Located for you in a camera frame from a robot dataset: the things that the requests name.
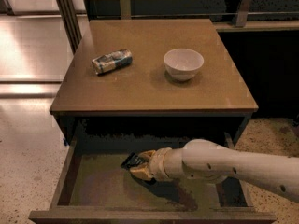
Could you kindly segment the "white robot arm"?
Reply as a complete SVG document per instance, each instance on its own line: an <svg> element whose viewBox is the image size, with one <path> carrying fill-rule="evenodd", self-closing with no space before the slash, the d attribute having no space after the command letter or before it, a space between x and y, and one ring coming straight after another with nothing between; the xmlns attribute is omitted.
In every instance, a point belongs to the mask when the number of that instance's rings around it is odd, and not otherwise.
<svg viewBox="0 0 299 224"><path fill-rule="evenodd" d="M143 163L129 172L144 181L199 179L220 183L233 177L299 202L299 159L233 150L204 139L182 148L160 148L139 154Z"/></svg>

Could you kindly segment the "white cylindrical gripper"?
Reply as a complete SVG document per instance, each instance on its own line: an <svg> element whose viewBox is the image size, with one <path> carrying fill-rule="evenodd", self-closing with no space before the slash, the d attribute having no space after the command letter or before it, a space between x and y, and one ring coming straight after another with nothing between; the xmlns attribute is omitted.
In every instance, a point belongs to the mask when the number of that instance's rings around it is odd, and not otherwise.
<svg viewBox="0 0 299 224"><path fill-rule="evenodd" d="M159 182L171 181L164 168L164 158L170 150L171 148L167 147L139 153L141 164L148 163L148 167L144 165L132 167L130 173L144 181L151 181L152 178Z"/></svg>

